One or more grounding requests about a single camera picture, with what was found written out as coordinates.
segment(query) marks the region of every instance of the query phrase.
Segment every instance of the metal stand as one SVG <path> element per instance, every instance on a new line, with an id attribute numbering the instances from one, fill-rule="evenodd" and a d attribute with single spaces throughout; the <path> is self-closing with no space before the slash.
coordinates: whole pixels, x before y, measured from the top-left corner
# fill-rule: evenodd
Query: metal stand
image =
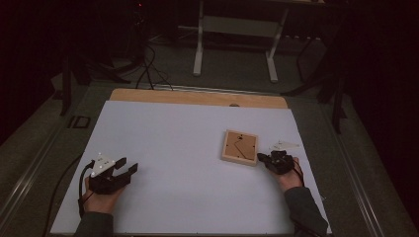
<path id="1" fill-rule="evenodd" d="M 289 8 L 283 12 L 283 16 L 279 23 L 253 21 L 244 19 L 222 18 L 204 15 L 204 1 L 200 1 L 200 17 L 198 22 L 198 46 L 195 54 L 194 76 L 201 75 L 203 64 L 203 34 L 206 32 L 217 32 L 226 34 L 236 34 L 254 37 L 273 38 L 273 43 L 266 52 L 266 61 L 268 64 L 269 76 L 271 82 L 277 83 L 277 69 L 275 67 L 274 55 L 277 50 L 283 32 L 284 24 L 287 19 Z"/>

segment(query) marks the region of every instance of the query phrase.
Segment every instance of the human hand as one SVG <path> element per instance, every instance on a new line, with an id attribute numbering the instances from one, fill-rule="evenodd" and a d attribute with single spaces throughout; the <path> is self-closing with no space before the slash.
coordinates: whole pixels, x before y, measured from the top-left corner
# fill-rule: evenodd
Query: human hand
<path id="1" fill-rule="evenodd" d="M 86 212 L 92 211 L 112 214 L 118 198 L 126 187 L 117 190 L 111 195 L 98 195 L 89 190 L 89 179 L 90 177 L 84 179 L 86 187 L 86 193 L 83 195 L 84 210 Z"/>
<path id="2" fill-rule="evenodd" d="M 294 188 L 294 187 L 302 187 L 302 181 L 299 178 L 299 175 L 295 172 L 299 172 L 302 176 L 301 167 L 299 167 L 299 159 L 294 157 L 293 161 L 296 163 L 294 166 L 295 170 L 290 170 L 288 173 L 283 175 L 277 175 L 272 171 L 269 171 L 275 178 L 275 180 L 280 184 L 281 190 L 283 192 Z"/>

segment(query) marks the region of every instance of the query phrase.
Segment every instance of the dark background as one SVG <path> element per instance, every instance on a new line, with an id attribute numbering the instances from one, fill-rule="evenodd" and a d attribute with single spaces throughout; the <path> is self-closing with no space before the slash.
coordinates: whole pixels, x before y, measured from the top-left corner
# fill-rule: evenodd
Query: dark background
<path id="1" fill-rule="evenodd" d="M 152 2 L 148 6 L 148 20 L 173 40 L 176 40 L 178 25 L 197 24 L 198 1 Z M 231 6 L 225 2 L 232 1 L 212 1 L 208 9 L 219 15 L 230 14 L 228 7 Z M 109 10 L 109 7 L 113 9 L 115 1 L 98 3 L 102 10 Z M 129 29 L 126 25 L 131 24 L 129 17 L 119 22 L 121 28 L 112 30 L 109 27 L 112 17 L 98 23 L 94 6 L 94 1 L 65 0 L 16 0 L 2 6 L 0 144 L 52 95 L 49 80 L 61 72 L 69 39 L 85 40 L 86 44 L 81 43 L 81 47 L 97 60 L 107 60 L 111 51 L 124 51 L 121 47 L 126 45 L 124 42 L 103 37 L 118 34 L 119 39 L 126 40 Z M 395 1 L 356 1 L 353 6 L 354 11 L 345 19 L 336 38 L 339 53 L 348 65 L 345 91 L 352 97 L 382 163 L 418 227 L 419 192 L 415 182 L 419 180 L 419 172 L 415 165 L 419 147 L 416 138 L 419 9 L 414 2 Z M 255 14 L 258 8 L 270 9 L 264 18 L 278 16 L 276 8 L 246 7 L 245 4 L 236 14 L 261 18 Z M 307 9 L 306 6 L 292 7 L 285 35 L 310 36 L 313 19 L 332 16 L 321 9 Z M 129 12 L 117 14 L 127 16 Z"/>

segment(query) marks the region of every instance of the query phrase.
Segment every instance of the wooden board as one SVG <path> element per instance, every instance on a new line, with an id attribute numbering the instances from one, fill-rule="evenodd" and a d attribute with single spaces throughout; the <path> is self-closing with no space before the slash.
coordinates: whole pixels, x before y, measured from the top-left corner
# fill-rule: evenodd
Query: wooden board
<path id="1" fill-rule="evenodd" d="M 288 108 L 286 100 L 282 97 L 220 94 L 208 92 L 116 89 L 112 93 L 110 100 L 227 107 L 237 105 L 239 107 L 246 108 Z"/>
<path id="2" fill-rule="evenodd" d="M 228 130 L 225 133 L 221 160 L 242 165 L 256 166 L 258 159 L 258 136 L 241 131 Z"/>

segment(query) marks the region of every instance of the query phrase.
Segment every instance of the human arm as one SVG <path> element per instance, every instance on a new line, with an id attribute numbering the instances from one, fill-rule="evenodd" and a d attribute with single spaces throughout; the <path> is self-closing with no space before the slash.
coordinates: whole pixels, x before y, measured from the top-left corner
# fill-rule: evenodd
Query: human arm
<path id="1" fill-rule="evenodd" d="M 305 236 L 326 236 L 327 221 L 321 216 L 320 211 L 314 202 L 310 189 L 302 185 L 302 180 L 296 172 L 302 176 L 298 158 L 293 158 L 295 170 L 286 174 L 274 176 L 281 190 L 284 192 L 286 203 L 290 210 L 290 219 L 295 225 L 296 237 Z"/>
<path id="2" fill-rule="evenodd" d="M 89 178 L 85 179 L 83 195 L 85 213 L 74 234 L 75 237 L 111 237 L 114 235 L 112 212 L 125 188 L 111 195 L 98 195 L 89 190 Z"/>

